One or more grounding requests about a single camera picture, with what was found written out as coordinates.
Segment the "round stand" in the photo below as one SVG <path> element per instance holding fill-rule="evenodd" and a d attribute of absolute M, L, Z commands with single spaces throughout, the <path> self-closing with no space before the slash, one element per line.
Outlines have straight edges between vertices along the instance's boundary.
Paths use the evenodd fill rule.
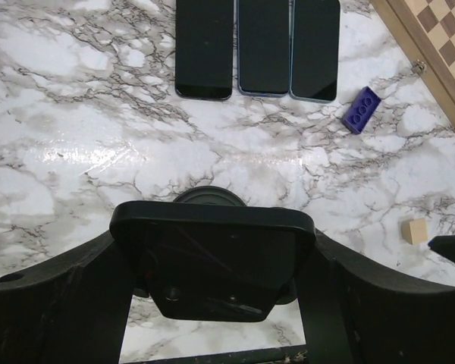
<path fill-rule="evenodd" d="M 217 206 L 246 206 L 246 203 L 225 188 L 201 186 L 186 190 L 174 199 L 174 202 Z"/>

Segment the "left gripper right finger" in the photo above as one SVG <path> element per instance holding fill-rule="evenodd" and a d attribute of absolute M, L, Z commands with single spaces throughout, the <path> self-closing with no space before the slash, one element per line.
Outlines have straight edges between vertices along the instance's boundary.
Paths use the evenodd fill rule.
<path fill-rule="evenodd" d="M 455 363 L 455 287 L 395 271 L 320 232 L 296 243 L 307 363 Z"/>

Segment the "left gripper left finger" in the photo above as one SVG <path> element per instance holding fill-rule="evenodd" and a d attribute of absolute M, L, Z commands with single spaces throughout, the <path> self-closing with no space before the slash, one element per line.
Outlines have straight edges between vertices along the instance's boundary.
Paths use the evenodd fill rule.
<path fill-rule="evenodd" d="M 0 363 L 117 363 L 133 283 L 109 232 L 0 277 Z"/>

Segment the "black phone blue edge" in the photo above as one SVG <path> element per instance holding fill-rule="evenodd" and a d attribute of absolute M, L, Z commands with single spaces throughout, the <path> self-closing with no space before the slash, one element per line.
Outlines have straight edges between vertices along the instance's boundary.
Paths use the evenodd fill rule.
<path fill-rule="evenodd" d="M 340 2 L 295 0 L 290 94 L 295 99 L 333 102 L 337 96 Z"/>

